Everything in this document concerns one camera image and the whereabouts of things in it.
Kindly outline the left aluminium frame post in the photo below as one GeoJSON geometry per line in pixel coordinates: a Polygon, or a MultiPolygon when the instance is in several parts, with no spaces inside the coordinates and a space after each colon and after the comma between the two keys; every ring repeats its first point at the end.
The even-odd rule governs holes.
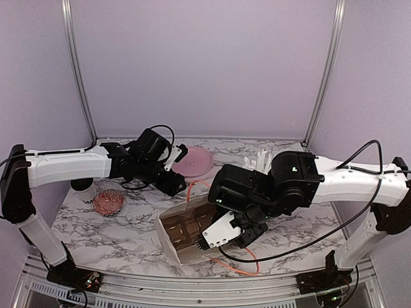
{"type": "Polygon", "coordinates": [[[94,121],[92,119],[91,109],[88,102],[88,97],[85,89],[85,84],[83,81],[80,58],[78,55],[78,48],[76,45],[76,37],[74,32],[74,22],[71,9],[70,0],[61,0],[62,15],[64,21],[64,28],[66,31],[67,45],[69,50],[69,56],[71,59],[71,66],[74,74],[74,82],[76,84],[76,89],[78,96],[80,98],[80,104],[82,112],[85,118],[85,123],[89,136],[93,141],[98,139],[94,121]]]}

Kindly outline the brown cardboard cup carrier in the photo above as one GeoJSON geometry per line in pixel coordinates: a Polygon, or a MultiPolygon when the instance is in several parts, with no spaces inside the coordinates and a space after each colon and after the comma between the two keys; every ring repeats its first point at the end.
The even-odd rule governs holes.
{"type": "Polygon", "coordinates": [[[174,249],[179,251],[195,245],[197,237],[211,225],[217,213],[213,204],[204,203],[174,214],[161,214],[160,221],[174,249]]]}

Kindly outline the aluminium frame post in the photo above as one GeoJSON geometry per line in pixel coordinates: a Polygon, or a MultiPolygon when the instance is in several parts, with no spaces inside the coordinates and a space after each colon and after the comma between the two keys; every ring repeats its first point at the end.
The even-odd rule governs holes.
{"type": "Polygon", "coordinates": [[[74,82],[76,84],[76,89],[78,96],[80,98],[80,104],[82,112],[85,118],[85,123],[89,136],[93,141],[98,139],[94,121],[92,119],[91,109],[88,102],[88,97],[85,89],[85,84],[83,81],[80,58],[78,55],[78,48],[76,45],[76,37],[74,32],[74,22],[71,9],[70,0],[61,0],[62,15],[64,21],[64,28],[66,31],[67,45],[69,50],[69,56],[71,59],[71,66],[74,74],[74,82]]]}
{"type": "Polygon", "coordinates": [[[333,68],[337,60],[337,54],[340,47],[341,36],[344,26],[344,17],[346,11],[346,0],[338,0],[335,5],[335,12],[333,23],[331,27],[331,35],[329,40],[329,47],[326,53],[326,61],[320,79],[319,90],[316,95],[315,104],[311,113],[310,121],[304,136],[303,143],[309,147],[312,143],[317,126],[320,121],[320,115],[324,108],[326,95],[331,81],[333,68]]]}

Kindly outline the pink round plate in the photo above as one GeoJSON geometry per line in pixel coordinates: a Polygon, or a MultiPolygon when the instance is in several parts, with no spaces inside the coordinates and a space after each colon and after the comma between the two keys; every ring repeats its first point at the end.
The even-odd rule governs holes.
{"type": "Polygon", "coordinates": [[[213,162],[210,151],[199,146],[189,146],[188,153],[180,162],[174,163],[172,170],[184,177],[195,178],[210,171],[213,162]]]}

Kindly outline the right aluminium frame post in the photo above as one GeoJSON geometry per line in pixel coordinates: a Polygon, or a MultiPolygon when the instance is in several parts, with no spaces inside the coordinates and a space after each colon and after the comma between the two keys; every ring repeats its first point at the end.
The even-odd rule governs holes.
{"type": "Polygon", "coordinates": [[[337,60],[337,54],[340,47],[341,36],[344,26],[344,17],[346,11],[346,0],[338,0],[335,5],[335,12],[333,23],[331,27],[331,35],[329,40],[329,47],[326,53],[326,61],[320,79],[319,90],[316,95],[315,104],[311,113],[310,121],[304,136],[303,143],[309,147],[312,143],[317,126],[320,121],[320,115],[324,108],[326,95],[331,81],[333,68],[337,60]]]}

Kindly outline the white paper coffee cup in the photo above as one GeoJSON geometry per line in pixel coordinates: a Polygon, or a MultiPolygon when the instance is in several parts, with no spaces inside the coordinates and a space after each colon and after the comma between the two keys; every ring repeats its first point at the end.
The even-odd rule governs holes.
{"type": "Polygon", "coordinates": [[[80,201],[86,205],[93,205],[94,199],[97,195],[95,186],[90,186],[86,190],[77,192],[80,201]]]}

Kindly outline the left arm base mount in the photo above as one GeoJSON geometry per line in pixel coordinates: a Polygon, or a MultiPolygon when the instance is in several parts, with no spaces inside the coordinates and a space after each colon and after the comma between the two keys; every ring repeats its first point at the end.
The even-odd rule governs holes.
{"type": "Polygon", "coordinates": [[[97,293],[100,290],[102,274],[99,271],[79,268],[71,256],[58,266],[49,266],[47,281],[78,290],[97,293]]]}

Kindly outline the bundle of white wrapped straws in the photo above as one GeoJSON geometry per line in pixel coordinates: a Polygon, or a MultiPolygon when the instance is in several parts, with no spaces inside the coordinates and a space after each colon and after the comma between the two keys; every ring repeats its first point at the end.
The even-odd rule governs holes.
{"type": "Polygon", "coordinates": [[[273,155],[267,150],[262,149],[257,152],[257,159],[250,160],[248,157],[244,158],[244,168],[252,171],[258,171],[263,174],[268,174],[271,169],[273,155]]]}

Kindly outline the white paper takeout bag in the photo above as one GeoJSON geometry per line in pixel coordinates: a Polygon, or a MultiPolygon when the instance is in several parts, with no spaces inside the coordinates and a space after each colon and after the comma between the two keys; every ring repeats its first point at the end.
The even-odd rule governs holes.
{"type": "Polygon", "coordinates": [[[186,199],[157,216],[156,231],[166,255],[181,266],[211,261],[240,275],[250,277],[258,275],[259,264],[256,264],[256,270],[253,272],[244,271],[235,268],[232,264],[224,263],[216,248],[200,249],[198,240],[211,226],[213,219],[217,218],[217,209],[207,201],[206,195],[191,195],[191,190],[196,184],[210,187],[205,181],[191,182],[186,199]]]}

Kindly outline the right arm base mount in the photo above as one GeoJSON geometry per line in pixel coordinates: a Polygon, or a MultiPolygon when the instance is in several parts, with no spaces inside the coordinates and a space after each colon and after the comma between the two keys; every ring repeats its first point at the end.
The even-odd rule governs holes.
{"type": "Polygon", "coordinates": [[[352,282],[353,270],[341,270],[337,267],[334,250],[326,255],[325,265],[324,269],[301,273],[295,277],[300,294],[326,291],[352,282]]]}

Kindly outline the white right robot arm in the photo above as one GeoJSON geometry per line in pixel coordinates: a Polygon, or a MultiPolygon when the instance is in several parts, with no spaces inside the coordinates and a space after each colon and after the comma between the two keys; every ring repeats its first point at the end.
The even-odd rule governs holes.
{"type": "Polygon", "coordinates": [[[332,287],[344,273],[388,235],[410,227],[409,169],[402,158],[390,164],[356,164],[352,158],[332,160],[303,151],[284,151],[271,161],[268,173],[232,164],[217,172],[208,194],[225,213],[198,238],[202,249],[234,242],[246,247],[267,228],[267,222],[313,204],[363,202],[363,223],[339,249],[331,252],[318,282],[332,287]]]}

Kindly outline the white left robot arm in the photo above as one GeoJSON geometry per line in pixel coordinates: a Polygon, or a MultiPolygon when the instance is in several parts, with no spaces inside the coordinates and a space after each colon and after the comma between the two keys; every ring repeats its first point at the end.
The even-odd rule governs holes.
{"type": "Polygon", "coordinates": [[[172,166],[187,154],[186,145],[168,141],[154,127],[126,144],[102,142],[85,149],[61,151],[28,151],[17,144],[1,162],[1,217],[17,225],[47,260],[51,272],[68,286],[74,286],[81,280],[81,271],[37,212],[31,189],[55,182],[122,178],[126,184],[139,180],[143,187],[153,185],[160,192],[175,196],[185,190],[186,183],[172,166]]]}

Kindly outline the red patterned small bowl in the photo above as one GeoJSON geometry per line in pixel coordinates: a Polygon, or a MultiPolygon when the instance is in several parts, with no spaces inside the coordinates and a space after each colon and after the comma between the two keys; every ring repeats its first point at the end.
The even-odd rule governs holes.
{"type": "Polygon", "coordinates": [[[117,189],[105,189],[99,192],[93,202],[93,209],[98,214],[109,217],[120,212],[125,204],[125,197],[117,189]]]}

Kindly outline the aluminium front rail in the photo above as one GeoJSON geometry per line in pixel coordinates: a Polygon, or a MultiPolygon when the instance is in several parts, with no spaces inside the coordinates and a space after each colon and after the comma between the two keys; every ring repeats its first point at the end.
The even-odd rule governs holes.
{"type": "Polygon", "coordinates": [[[104,272],[97,293],[73,293],[47,281],[39,259],[30,258],[20,276],[12,307],[385,307],[375,272],[359,264],[347,286],[302,294],[294,274],[237,278],[153,277],[104,272]]]}

